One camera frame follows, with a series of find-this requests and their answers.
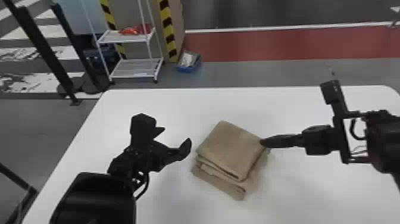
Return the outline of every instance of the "red floor stripe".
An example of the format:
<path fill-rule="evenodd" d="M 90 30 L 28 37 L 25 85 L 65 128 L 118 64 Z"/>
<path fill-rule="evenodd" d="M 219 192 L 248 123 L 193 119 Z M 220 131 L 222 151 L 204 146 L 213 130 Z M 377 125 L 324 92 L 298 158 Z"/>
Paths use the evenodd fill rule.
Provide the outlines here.
<path fill-rule="evenodd" d="M 184 49 L 204 61 L 263 61 L 400 57 L 400 29 L 359 27 L 194 33 Z"/>

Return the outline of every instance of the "black and yellow striped pole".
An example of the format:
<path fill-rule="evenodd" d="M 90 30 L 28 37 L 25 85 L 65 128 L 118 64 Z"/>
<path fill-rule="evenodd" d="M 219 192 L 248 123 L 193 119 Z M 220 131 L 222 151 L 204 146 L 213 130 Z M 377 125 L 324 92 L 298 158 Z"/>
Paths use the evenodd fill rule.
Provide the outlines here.
<path fill-rule="evenodd" d="M 115 18 L 110 10 L 110 0 L 100 0 L 100 5 L 104 12 L 105 21 L 107 22 L 108 28 L 110 28 L 110 30 L 117 30 Z M 115 48 L 117 49 L 118 53 L 120 53 L 121 57 L 126 59 L 126 50 L 122 46 L 122 43 L 116 43 Z"/>
<path fill-rule="evenodd" d="M 178 62 L 178 51 L 176 49 L 170 5 L 168 0 L 158 0 L 158 6 L 160 7 L 162 33 L 167 44 L 169 61 L 175 63 Z"/>

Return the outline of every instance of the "beige towel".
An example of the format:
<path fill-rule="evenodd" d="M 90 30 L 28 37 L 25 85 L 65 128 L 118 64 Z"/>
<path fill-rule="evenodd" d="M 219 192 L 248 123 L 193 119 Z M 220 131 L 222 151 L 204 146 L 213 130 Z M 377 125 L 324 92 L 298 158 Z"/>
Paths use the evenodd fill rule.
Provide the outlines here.
<path fill-rule="evenodd" d="M 256 163 L 250 169 L 248 178 L 246 178 L 243 182 L 235 182 L 227 177 L 222 179 L 216 175 L 213 175 L 212 173 L 218 174 L 218 172 L 215 170 L 210 170 L 212 168 L 204 166 L 204 164 L 198 161 L 193 167 L 192 173 L 203 181 L 208 182 L 219 190 L 230 195 L 235 200 L 240 201 L 245 198 L 246 193 L 255 189 L 257 185 L 256 181 L 258 180 L 258 173 L 260 172 L 261 168 L 265 166 L 267 162 L 267 156 L 268 151 L 264 151 L 264 153 L 258 158 Z"/>
<path fill-rule="evenodd" d="M 196 159 L 223 176 L 242 182 L 263 149 L 259 137 L 221 121 L 197 149 Z"/>

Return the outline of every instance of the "white wall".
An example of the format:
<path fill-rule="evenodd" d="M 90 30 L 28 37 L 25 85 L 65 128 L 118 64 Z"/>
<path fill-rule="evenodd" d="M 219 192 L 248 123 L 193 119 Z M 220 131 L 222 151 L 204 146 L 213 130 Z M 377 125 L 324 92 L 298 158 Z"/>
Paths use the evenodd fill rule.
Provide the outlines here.
<path fill-rule="evenodd" d="M 74 34 L 90 33 L 89 24 L 85 17 L 81 2 L 86 5 L 89 17 L 96 33 L 102 33 L 106 29 L 104 13 L 101 10 L 99 0 L 53 0 L 61 5 L 65 17 L 70 24 Z"/>

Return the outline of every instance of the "metal shelf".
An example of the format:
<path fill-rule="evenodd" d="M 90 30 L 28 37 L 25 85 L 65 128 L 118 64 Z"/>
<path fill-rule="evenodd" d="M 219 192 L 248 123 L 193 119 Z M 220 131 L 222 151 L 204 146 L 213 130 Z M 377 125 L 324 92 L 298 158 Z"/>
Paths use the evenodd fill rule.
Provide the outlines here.
<path fill-rule="evenodd" d="M 142 78 L 157 79 L 164 58 L 120 60 L 111 73 L 112 78 Z"/>
<path fill-rule="evenodd" d="M 118 30 L 107 30 L 99 39 L 98 43 L 135 43 L 135 42 L 148 42 L 153 37 L 155 28 L 147 35 L 124 35 Z"/>

